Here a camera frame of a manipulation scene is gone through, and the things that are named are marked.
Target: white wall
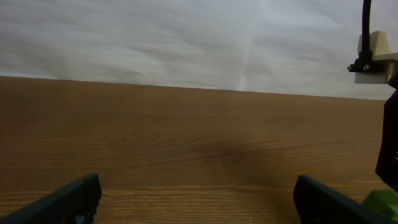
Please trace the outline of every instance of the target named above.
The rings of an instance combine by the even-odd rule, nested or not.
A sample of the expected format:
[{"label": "white wall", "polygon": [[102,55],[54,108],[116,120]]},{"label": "white wall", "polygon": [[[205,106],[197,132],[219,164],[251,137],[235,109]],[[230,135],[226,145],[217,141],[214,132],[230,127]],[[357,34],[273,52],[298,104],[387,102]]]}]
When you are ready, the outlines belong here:
[{"label": "white wall", "polygon": [[[0,0],[0,75],[387,99],[354,84],[362,0]],[[371,30],[398,51],[398,1]]]}]

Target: green block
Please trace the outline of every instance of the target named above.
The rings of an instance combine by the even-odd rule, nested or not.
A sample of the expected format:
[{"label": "green block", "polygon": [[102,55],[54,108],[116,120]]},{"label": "green block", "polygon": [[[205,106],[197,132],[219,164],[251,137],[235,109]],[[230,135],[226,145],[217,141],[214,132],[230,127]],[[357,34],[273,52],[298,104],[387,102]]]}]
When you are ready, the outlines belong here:
[{"label": "green block", "polygon": [[398,222],[398,193],[392,189],[372,190],[362,205],[382,217]]}]

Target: black cable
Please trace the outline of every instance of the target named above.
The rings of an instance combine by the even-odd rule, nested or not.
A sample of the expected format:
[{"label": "black cable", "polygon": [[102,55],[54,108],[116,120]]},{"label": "black cable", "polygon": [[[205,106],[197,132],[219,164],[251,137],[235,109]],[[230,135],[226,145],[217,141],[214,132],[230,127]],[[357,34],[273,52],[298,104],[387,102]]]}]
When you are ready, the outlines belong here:
[{"label": "black cable", "polygon": [[362,52],[370,51],[370,20],[372,0],[363,0],[362,9]]}]

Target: wooden table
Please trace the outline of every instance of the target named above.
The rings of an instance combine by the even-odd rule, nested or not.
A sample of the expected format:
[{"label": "wooden table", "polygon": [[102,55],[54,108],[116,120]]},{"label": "wooden table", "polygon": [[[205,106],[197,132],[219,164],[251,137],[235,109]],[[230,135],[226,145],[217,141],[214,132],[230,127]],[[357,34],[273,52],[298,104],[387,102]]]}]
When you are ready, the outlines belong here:
[{"label": "wooden table", "polygon": [[308,174],[357,200],[383,101],[0,78],[0,215],[99,173],[97,223],[298,223]]}]

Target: white backdrop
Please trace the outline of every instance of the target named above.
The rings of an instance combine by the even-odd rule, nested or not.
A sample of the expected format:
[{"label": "white backdrop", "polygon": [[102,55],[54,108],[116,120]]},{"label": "white backdrop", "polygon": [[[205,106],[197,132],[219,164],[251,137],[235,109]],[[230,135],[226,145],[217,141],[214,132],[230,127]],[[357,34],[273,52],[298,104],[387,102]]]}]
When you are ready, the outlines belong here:
[{"label": "white backdrop", "polygon": [[[362,0],[0,0],[0,75],[387,99],[354,84]],[[371,30],[398,51],[398,1]]]}]

